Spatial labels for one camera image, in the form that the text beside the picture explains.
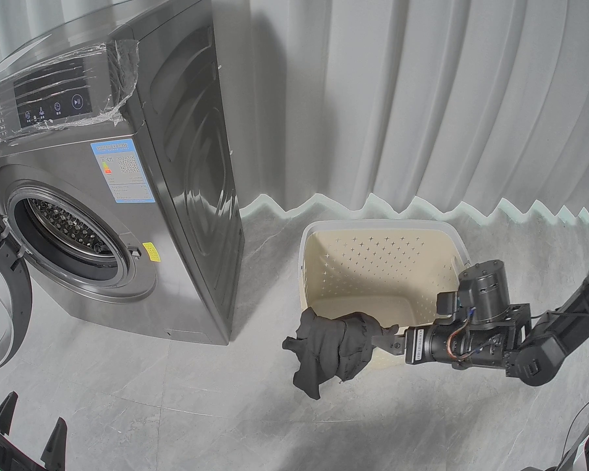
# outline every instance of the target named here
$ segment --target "label on robot arm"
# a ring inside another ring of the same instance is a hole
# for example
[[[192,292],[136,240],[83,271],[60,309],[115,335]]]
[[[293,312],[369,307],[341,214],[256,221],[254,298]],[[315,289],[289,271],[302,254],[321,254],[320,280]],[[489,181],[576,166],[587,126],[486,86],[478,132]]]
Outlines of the label on robot arm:
[[[131,138],[92,143],[92,151],[116,202],[155,202]]]
[[[423,328],[416,332],[415,361],[420,361],[423,355]]]

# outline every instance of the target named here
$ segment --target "robotic arm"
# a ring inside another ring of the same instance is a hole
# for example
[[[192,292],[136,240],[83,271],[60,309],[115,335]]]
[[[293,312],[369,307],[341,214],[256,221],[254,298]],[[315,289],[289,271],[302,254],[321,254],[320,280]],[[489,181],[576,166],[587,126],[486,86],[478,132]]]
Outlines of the robotic arm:
[[[405,354],[412,365],[500,368],[507,377],[541,386],[589,338],[589,275],[564,305],[537,317],[534,327],[530,304],[510,304],[501,260],[476,264],[458,278],[458,291],[437,297],[437,313],[447,318],[410,326],[403,335],[373,337],[373,345]]]

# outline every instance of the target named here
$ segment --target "black cloth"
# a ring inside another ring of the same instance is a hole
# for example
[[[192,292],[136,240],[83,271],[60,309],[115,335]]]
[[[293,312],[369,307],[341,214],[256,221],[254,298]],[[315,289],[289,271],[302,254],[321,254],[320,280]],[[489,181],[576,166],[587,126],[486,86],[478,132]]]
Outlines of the black cloth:
[[[395,325],[382,328],[377,319],[363,312],[328,319],[312,308],[301,314],[297,338],[286,338],[282,348],[293,351],[301,366],[293,384],[313,398],[320,399],[318,387],[334,375],[343,381],[353,379],[371,360],[374,335],[394,335]]]

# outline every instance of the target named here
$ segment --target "laundry basket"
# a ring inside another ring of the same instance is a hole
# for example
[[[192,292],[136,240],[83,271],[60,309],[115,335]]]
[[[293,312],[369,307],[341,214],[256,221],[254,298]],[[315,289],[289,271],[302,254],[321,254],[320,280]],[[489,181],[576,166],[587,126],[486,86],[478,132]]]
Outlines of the laundry basket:
[[[458,232],[429,220],[329,220],[303,232],[301,307],[326,318],[361,311],[384,326],[432,323],[437,294],[471,265]],[[371,367],[403,363],[376,349]]]

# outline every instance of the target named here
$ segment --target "gray washing machine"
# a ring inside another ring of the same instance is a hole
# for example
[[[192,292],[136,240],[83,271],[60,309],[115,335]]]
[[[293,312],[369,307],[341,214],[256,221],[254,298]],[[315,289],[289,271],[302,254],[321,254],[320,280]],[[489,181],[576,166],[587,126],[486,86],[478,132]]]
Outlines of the gray washing machine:
[[[74,317],[226,345],[243,244],[211,0],[112,5],[0,64],[0,366],[29,271]]]

